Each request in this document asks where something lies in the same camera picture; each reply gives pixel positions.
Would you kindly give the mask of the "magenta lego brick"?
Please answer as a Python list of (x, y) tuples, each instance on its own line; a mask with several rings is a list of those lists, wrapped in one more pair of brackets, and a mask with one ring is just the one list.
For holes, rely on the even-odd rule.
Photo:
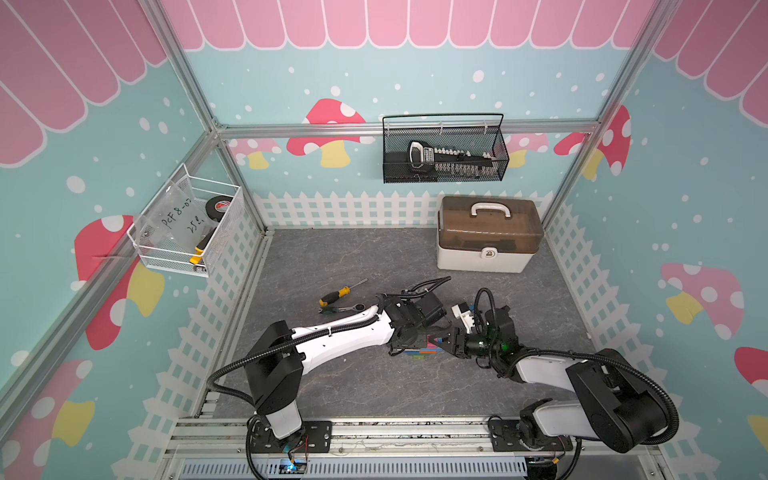
[(427, 338), (427, 348), (429, 350), (439, 350), (442, 348), (442, 339), (441, 338)]

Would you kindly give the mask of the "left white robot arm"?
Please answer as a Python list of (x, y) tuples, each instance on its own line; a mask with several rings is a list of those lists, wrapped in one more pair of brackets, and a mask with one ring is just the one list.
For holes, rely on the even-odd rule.
[(444, 305), (429, 297), (393, 300), (322, 325), (291, 329), (284, 321), (270, 325), (249, 352), (244, 366), (255, 413), (266, 420), (279, 441), (304, 433), (297, 406), (304, 375), (351, 352), (388, 345), (409, 349), (446, 315)]

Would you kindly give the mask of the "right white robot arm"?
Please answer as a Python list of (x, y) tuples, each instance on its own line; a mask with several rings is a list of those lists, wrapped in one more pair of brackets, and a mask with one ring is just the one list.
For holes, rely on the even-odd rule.
[(574, 394), (570, 401), (536, 401), (511, 422), (491, 421), (492, 437), (504, 443), (516, 441), (529, 451), (542, 451), (589, 440), (626, 453), (638, 445), (663, 444), (678, 433), (680, 416), (671, 396), (614, 349), (587, 354), (531, 348), (514, 338), (485, 337), (462, 328), (453, 329), (439, 344), (456, 358), (485, 359), (500, 379)]

